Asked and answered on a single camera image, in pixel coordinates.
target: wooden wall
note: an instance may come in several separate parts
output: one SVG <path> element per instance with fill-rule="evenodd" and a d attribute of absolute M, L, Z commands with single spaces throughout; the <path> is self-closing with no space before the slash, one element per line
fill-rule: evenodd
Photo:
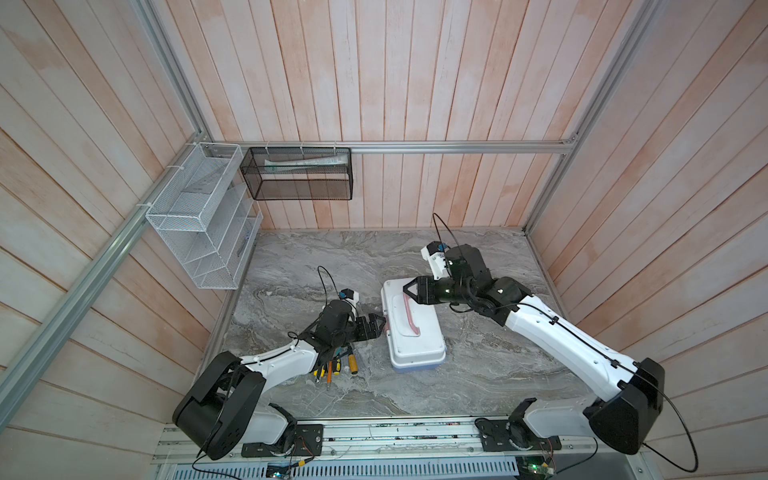
<path fill-rule="evenodd" d="M 0 2 L 0 369 L 193 133 L 129 2 Z M 221 307 L 147 232 L 0 435 L 3 478 L 141 478 Z"/>
<path fill-rule="evenodd" d="M 768 475 L 767 25 L 671 2 L 531 235 L 572 322 L 667 370 L 695 475 L 734 480 Z M 672 409 L 649 438 L 693 464 Z"/>
<path fill-rule="evenodd" d="M 155 0 L 227 141 L 569 137 L 637 0 Z M 559 156 L 355 156 L 353 200 L 269 201 L 265 228 L 524 225 Z"/>

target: pink latch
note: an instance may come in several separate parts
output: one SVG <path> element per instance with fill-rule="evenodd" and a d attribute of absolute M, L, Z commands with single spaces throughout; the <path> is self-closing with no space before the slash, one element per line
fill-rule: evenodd
<path fill-rule="evenodd" d="M 411 298 L 407 293 L 403 293 L 402 298 L 405 300 L 406 313 L 408 314 L 408 324 L 411 326 L 411 330 L 413 330 L 416 336 L 421 336 L 422 331 L 413 323 L 413 318 L 411 318 L 411 307 L 408 306 L 408 300 L 411 300 Z"/>

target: marble tabletop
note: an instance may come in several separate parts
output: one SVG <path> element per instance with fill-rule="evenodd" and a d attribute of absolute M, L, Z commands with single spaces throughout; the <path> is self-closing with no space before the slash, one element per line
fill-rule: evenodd
<path fill-rule="evenodd" d="M 480 249 L 494 276 L 522 282 L 556 310 L 525 237 L 513 229 L 457 229 L 461 243 Z M 263 232 L 253 249 L 224 349 L 253 355 L 287 344 L 323 308 L 316 268 L 323 265 L 339 290 L 360 293 L 361 312 L 381 313 L 385 280 L 429 274 L 420 249 L 434 230 Z M 443 234 L 443 240 L 453 240 Z M 331 296 L 333 285 L 326 279 Z M 384 337 L 356 343 L 359 374 L 342 372 L 315 384 L 295 377 L 262 394 L 297 418 L 391 415 L 505 415 L 523 399 L 565 399 L 586 385 L 530 340 L 476 313 L 436 306 L 447 347 L 436 369 L 396 373 Z"/>

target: black mesh basket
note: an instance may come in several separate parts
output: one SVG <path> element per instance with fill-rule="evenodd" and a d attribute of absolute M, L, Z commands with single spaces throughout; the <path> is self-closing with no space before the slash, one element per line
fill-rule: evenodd
<path fill-rule="evenodd" d="M 349 148 L 251 147 L 240 171 L 254 200 L 352 200 Z"/>

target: white toolbox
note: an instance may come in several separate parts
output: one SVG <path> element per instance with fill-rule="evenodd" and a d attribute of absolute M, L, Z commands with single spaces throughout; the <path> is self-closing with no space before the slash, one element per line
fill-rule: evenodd
<path fill-rule="evenodd" d="M 382 288 L 389 359 L 396 372 L 434 369 L 445 361 L 435 306 L 419 305 L 402 291 L 411 280 L 387 280 Z"/>

